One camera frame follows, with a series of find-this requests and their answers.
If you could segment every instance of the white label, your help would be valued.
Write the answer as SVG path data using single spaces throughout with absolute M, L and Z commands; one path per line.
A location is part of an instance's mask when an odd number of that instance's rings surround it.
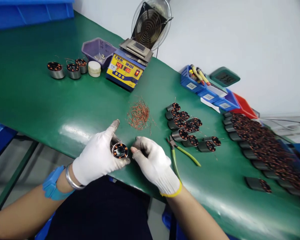
M 117 69 L 117 66 L 113 65 L 113 64 L 110 64 L 109 68 L 112 70 L 112 71 L 115 71 Z
M 189 83 L 189 84 L 187 85 L 187 87 L 190 88 L 190 89 L 192 90 L 192 89 L 195 89 L 197 86 L 194 85 L 193 83 Z
M 211 100 L 214 98 L 214 96 L 211 96 L 210 94 L 204 95 L 203 98 L 207 99 L 207 100 Z
M 220 104 L 219 105 L 220 107 L 222 107 L 222 108 L 228 108 L 228 107 L 231 107 L 229 104 L 227 104 L 227 103 L 222 103 L 222 104 Z

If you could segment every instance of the soldering station control panel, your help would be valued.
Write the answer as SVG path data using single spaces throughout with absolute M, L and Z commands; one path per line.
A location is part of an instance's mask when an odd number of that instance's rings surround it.
M 124 58 L 125 54 L 120 54 L 120 52 L 120 50 L 117 50 L 114 53 L 107 70 L 107 78 L 132 91 L 145 67 L 135 61 L 128 61 L 129 58 Z

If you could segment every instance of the white plastic container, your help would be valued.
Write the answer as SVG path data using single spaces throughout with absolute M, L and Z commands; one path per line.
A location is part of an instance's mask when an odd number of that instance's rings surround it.
M 101 65 L 96 61 L 88 63 L 88 71 L 91 77 L 99 77 L 101 73 Z

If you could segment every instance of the brand logo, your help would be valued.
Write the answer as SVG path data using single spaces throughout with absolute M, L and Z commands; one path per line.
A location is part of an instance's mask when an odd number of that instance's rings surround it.
M 119 57 L 119 56 L 115 56 L 115 59 L 119 60 L 120 62 L 123 62 L 123 58 Z

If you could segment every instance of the gloved hand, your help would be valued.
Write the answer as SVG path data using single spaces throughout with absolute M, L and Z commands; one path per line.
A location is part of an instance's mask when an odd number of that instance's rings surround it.
M 131 152 L 145 177 L 159 188 L 162 196 L 175 197 L 180 193 L 182 184 L 170 168 L 171 160 L 162 147 L 149 138 L 137 137 Z
M 73 164 L 73 174 L 82 185 L 123 168 L 130 163 L 129 158 L 115 158 L 110 150 L 110 142 L 113 139 L 121 142 L 114 134 L 120 124 L 119 119 L 113 121 L 107 130 L 94 135 L 79 157 Z

